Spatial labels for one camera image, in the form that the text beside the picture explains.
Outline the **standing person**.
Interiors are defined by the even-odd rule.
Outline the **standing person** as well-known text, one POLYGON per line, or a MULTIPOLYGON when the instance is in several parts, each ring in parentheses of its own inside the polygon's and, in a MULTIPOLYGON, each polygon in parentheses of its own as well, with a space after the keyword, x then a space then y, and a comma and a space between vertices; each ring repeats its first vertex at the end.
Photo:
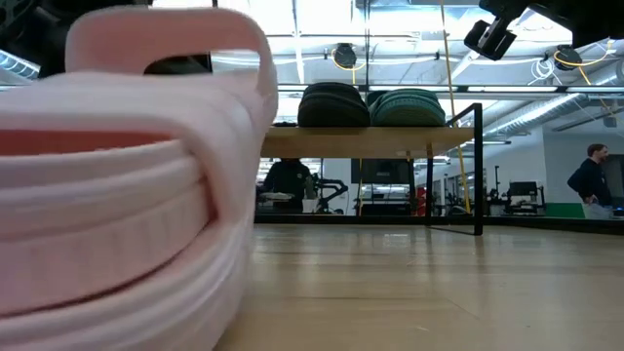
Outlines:
POLYGON ((580 197, 586 219, 612 217, 612 196, 602 167, 607 156, 606 145, 601 143, 589 145, 587 158, 567 181, 567 185, 580 197))

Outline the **background robot workstation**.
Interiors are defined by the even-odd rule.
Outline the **background robot workstation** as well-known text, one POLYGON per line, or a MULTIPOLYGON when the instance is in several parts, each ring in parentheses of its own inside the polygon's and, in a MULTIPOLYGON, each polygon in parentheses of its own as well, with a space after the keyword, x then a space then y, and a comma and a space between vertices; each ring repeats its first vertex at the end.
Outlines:
POLYGON ((544 216, 546 203, 544 187, 536 181, 515 181, 509 183, 506 193, 507 215, 544 216))

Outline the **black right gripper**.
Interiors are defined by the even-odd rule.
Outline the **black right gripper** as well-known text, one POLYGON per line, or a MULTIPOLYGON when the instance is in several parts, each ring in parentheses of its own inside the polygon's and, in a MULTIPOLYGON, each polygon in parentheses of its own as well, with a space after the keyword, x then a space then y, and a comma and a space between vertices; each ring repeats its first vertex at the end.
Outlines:
POLYGON ((479 7, 497 19, 512 21, 522 15, 529 3, 530 0, 480 0, 479 7))

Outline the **pink foam slide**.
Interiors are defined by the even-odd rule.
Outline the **pink foam slide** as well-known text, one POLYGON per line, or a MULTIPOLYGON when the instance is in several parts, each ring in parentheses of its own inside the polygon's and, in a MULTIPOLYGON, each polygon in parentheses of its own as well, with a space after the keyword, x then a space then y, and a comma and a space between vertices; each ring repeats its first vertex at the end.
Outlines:
POLYGON ((201 52, 249 50, 259 56, 255 93, 260 118, 278 108, 277 73, 264 31, 247 15, 221 8, 117 6, 90 12, 71 25, 65 43, 67 73, 141 74, 152 62, 201 52))
POLYGON ((0 351, 212 351, 276 90, 70 73, 0 93, 0 351))

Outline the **wooden shelf with black frame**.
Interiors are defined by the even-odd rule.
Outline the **wooden shelf with black frame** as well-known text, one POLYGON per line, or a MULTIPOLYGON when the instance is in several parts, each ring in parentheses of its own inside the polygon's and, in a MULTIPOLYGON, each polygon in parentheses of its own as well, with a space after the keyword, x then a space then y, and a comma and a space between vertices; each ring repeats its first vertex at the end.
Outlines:
POLYGON ((426 189, 433 189, 434 158, 463 143, 474 145, 474 195, 471 232, 484 227, 483 106, 473 103, 443 127, 300 128, 272 127, 262 145, 262 158, 424 159, 426 189))

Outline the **silver ventilation duct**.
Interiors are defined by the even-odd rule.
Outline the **silver ventilation duct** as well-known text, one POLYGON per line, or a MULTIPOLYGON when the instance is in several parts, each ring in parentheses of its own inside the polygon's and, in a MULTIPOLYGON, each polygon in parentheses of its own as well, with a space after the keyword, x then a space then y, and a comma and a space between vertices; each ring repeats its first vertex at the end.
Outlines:
POLYGON ((587 101, 588 97, 585 94, 575 93, 530 103, 485 127, 483 137, 510 136, 525 132, 557 119, 575 107, 585 105, 587 101))

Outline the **teal foam slide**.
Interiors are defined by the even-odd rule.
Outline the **teal foam slide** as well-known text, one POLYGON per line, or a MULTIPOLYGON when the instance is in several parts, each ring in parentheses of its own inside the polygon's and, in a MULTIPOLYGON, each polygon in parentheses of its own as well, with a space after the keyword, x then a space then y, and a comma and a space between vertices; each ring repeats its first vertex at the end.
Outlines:
POLYGON ((297 125, 301 128, 367 128, 371 117, 355 87, 321 82, 304 90, 297 111, 297 125))
POLYGON ((373 92, 367 104, 374 127, 443 127, 446 122, 437 96, 423 89, 373 92))

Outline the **black monitor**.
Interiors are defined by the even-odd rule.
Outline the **black monitor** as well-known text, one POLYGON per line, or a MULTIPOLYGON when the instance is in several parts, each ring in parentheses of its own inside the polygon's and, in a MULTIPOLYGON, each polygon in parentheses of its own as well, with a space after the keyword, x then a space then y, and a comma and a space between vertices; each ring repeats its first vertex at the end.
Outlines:
POLYGON ((405 159, 352 159, 351 182, 362 184, 409 184, 410 164, 405 159))

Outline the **seated person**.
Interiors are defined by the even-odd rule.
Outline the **seated person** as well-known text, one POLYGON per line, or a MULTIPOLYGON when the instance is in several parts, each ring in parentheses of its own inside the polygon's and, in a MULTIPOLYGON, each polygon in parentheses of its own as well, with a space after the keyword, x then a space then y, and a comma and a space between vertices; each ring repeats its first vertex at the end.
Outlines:
POLYGON ((299 159, 282 158, 270 168, 265 177, 262 188, 264 192, 284 193, 291 198, 284 202, 274 202, 273 208, 277 211, 300 214, 303 211, 303 199, 308 189, 308 180, 311 173, 308 167, 299 159))

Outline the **thin black hanging pole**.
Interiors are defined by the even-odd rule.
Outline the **thin black hanging pole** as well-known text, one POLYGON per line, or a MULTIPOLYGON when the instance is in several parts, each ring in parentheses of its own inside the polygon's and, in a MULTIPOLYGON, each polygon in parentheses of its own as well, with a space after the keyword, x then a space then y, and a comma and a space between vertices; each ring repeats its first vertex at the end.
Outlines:
POLYGON ((364 1, 364 22, 365 22, 365 84, 364 92, 368 93, 370 89, 370 52, 371 52, 371 39, 370 39, 370 17, 371 17, 371 0, 364 1))

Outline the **long ceiling light bar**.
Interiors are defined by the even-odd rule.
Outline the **long ceiling light bar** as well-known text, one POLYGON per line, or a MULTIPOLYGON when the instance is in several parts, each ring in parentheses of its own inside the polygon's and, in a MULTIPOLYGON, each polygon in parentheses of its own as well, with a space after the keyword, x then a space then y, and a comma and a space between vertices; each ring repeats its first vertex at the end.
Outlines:
POLYGON ((579 93, 579 94, 624 94, 624 87, 622 86, 470 86, 470 85, 458 85, 448 86, 443 85, 355 85, 355 88, 360 92, 373 92, 373 91, 394 91, 399 89, 422 89, 435 93, 510 93, 510 94, 529 94, 529 93, 546 93, 546 94, 565 94, 565 93, 579 93))

